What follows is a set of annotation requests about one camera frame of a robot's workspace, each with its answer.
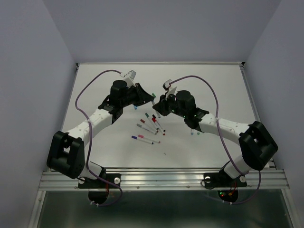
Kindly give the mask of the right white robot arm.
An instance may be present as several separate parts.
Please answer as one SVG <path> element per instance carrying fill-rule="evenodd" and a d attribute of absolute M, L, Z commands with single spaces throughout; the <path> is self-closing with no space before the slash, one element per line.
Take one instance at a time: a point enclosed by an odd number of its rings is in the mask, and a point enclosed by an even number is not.
<path fill-rule="evenodd" d="M 263 170 L 278 151 L 278 145 L 261 122 L 237 123 L 218 118 L 198 108 L 194 97 L 186 90 L 179 91 L 176 95 L 162 95 L 153 109 L 162 116 L 180 116 L 189 128 L 217 135 L 221 141 L 229 140 L 240 146 L 241 155 L 230 158 L 219 173 L 218 179 L 223 185 L 230 185 L 250 170 Z"/>

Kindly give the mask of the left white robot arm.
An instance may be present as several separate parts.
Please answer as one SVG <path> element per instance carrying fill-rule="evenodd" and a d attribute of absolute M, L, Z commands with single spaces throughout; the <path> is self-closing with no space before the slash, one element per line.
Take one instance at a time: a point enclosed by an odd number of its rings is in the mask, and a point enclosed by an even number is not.
<path fill-rule="evenodd" d="M 105 168 L 89 162 L 85 157 L 85 147 L 92 146 L 93 138 L 112 125 L 123 114 L 123 108 L 141 106 L 153 100 L 154 97 L 144 91 L 139 83 L 128 86 L 123 80 L 114 81 L 110 94 L 91 116 L 65 133 L 58 131 L 54 134 L 47 166 L 71 179 L 89 178 L 95 187 L 103 186 Z"/>

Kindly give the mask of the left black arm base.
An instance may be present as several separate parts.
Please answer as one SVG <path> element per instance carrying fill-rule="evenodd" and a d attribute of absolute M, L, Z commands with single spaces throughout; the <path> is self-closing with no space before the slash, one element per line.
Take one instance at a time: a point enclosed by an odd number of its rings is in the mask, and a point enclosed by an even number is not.
<path fill-rule="evenodd" d="M 117 203 L 123 195 L 120 188 L 121 174 L 107 173 L 105 180 L 109 183 L 99 179 L 92 180 L 82 177 L 78 181 L 78 188 L 81 190 L 88 190 L 88 200 L 91 205 L 96 207 L 106 207 Z"/>

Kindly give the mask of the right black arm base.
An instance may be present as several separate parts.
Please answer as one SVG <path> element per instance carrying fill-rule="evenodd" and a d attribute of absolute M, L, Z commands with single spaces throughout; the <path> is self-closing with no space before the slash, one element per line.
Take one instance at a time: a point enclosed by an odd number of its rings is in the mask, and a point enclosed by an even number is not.
<path fill-rule="evenodd" d="M 236 203 L 239 196 L 238 187 L 246 187 L 247 180 L 243 175 L 231 178 L 223 171 L 209 172 L 203 174 L 201 185 L 208 190 L 218 189 L 220 200 Z"/>

